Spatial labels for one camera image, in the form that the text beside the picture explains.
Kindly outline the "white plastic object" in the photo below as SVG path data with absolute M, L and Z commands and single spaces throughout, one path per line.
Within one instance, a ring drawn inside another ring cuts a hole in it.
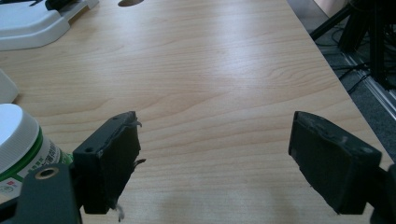
M 0 69 L 0 104 L 12 103 L 19 95 L 17 85 Z

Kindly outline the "black metal stand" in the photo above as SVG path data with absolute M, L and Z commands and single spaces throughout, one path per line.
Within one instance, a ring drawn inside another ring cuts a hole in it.
M 343 52 L 359 48 L 363 37 L 369 35 L 369 69 L 373 79 L 385 90 L 396 90 L 396 75 L 385 67 L 386 27 L 396 25 L 396 0 L 347 0 L 346 5 L 310 33 L 313 40 L 347 19 L 338 43 Z

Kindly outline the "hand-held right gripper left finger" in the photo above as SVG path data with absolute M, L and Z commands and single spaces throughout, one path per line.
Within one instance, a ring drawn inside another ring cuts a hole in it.
M 78 201 L 86 214 L 102 215 L 116 209 L 134 169 L 145 159 L 134 111 L 108 119 L 73 151 L 73 164 L 80 180 Z

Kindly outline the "white plastic tray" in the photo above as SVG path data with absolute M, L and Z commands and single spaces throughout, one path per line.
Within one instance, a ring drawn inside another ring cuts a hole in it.
M 0 0 L 0 51 L 48 45 L 70 29 L 73 19 L 99 3 L 99 0 L 68 1 L 60 9 L 49 10 L 48 0 L 15 3 Z

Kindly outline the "aluminium floor rail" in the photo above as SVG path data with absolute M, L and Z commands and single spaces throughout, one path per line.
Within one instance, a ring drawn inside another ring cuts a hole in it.
M 357 66 L 364 64 L 363 59 L 359 55 L 342 53 L 348 65 Z M 369 77 L 369 70 L 360 69 L 357 71 L 359 79 L 389 115 L 396 120 L 396 90 L 385 90 L 372 77 Z

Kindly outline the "white bottle with green label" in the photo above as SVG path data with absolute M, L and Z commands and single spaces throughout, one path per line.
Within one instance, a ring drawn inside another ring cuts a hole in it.
M 14 104 L 0 104 L 0 195 L 21 193 L 23 179 L 53 163 L 70 164 L 73 156 L 43 134 L 37 120 Z

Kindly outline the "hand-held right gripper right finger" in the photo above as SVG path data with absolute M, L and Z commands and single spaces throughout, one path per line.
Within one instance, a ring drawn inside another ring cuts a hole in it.
M 360 215 L 382 153 L 327 119 L 294 113 L 289 154 L 310 186 L 338 214 Z

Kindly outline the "black object on tray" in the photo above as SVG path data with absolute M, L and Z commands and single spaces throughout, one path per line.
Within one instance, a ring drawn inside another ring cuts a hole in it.
M 77 0 L 35 0 L 31 7 L 37 5 L 40 2 L 44 2 L 44 5 L 47 10 L 60 10 L 72 3 L 75 3 Z

